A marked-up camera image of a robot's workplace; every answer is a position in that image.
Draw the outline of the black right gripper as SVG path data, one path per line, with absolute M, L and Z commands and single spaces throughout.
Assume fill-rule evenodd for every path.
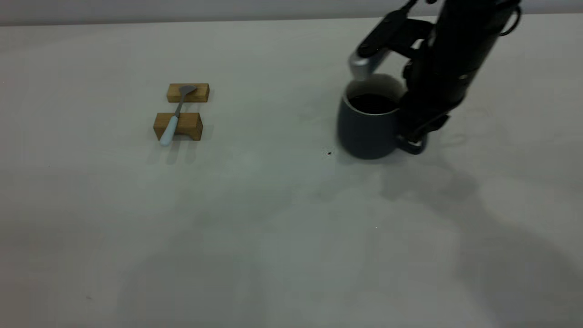
M 441 129 L 464 101 L 502 25 L 431 25 L 406 65 L 407 92 L 400 102 L 399 133 L 420 143 Z

